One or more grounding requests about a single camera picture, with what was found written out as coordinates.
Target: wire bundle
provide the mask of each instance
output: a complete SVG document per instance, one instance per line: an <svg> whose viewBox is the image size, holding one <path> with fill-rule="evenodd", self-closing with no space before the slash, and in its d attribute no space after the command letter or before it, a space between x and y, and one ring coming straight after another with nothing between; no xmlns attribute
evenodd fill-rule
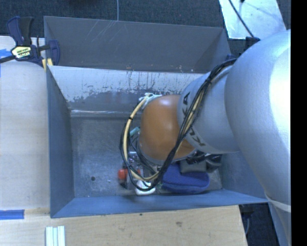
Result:
<svg viewBox="0 0 307 246"><path fill-rule="evenodd" d="M189 130L191 129L192 125L194 122L197 120L201 110L202 110L202 105L204 102L204 98L206 96L207 90L209 85L212 83L212 81L218 76L218 74L221 73L221 71L230 65L232 65L235 62L235 58L231 60L227 60L221 65L216 66L211 72L208 78L203 82L203 84L200 86L199 90L196 92L193 101L188 109L188 112L185 115L185 118L183 120L182 125L180 126L179 134L176 140L176 144L173 147L173 149L170 151L168 154L166 160L164 161L163 165L161 166L160 170L158 172L155 172L152 176L150 177L143 177L141 176L134 168L132 165L129 164L128 161L128 153L129 153L129 145L131 142L131 137L130 137L130 125L131 122L137 113L137 111L145 104L147 99L150 97L149 95L145 96L140 103L135 107L134 111L132 114L129 116L125 127L122 131L121 134L121 139L120 139L120 151L121 151L121 156L124 160L124 163L128 169L128 174L130 177L130 180L133 185L135 185L139 190L141 191L149 191L156 187L162 180L163 175L167 171L169 165L171 164L175 154L177 153L181 143L185 139L186 135L188 134ZM136 183L134 178L144 181L144 182L150 182L151 185L147 186L147 188L142 188L139 187Z"/></svg>

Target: blue cloth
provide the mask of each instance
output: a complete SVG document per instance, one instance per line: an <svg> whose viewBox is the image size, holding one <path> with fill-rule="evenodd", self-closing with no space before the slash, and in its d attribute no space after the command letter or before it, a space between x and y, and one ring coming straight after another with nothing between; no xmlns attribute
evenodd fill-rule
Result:
<svg viewBox="0 0 307 246"><path fill-rule="evenodd" d="M162 188L175 193L195 194L209 186L207 172L181 173L178 163L171 164L162 178Z"/></svg>

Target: bin floor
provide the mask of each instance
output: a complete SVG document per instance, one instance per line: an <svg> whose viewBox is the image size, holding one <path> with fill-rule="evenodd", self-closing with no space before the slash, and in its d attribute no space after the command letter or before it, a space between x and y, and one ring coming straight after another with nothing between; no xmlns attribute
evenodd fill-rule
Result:
<svg viewBox="0 0 307 246"><path fill-rule="evenodd" d="M75 197L134 194L117 179L122 165L119 142L125 122L123 118L71 119ZM209 190L221 188L218 171L210 174L210 179Z"/></svg>

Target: red object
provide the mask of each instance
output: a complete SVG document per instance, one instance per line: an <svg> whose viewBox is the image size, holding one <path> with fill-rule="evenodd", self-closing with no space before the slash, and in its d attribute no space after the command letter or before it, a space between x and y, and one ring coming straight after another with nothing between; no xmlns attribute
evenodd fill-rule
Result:
<svg viewBox="0 0 307 246"><path fill-rule="evenodd" d="M120 169L120 170L118 170L118 179L126 181L127 180L127 174L128 174L128 170L127 169Z"/></svg>

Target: clamp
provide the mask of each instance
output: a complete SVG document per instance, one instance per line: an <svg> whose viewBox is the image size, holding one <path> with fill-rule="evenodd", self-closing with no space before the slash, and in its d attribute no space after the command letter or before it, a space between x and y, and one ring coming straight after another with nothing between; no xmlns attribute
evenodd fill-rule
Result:
<svg viewBox="0 0 307 246"><path fill-rule="evenodd" d="M15 16L8 20L7 29L9 36L15 41L15 47L11 49L10 56L0 58L0 64L10 61L27 61L44 67L44 58L40 55L41 51L50 50L52 63L57 65L60 60L60 48L57 40L48 41L47 45L39 46L37 37L37 46L32 44L30 30L34 18Z"/></svg>

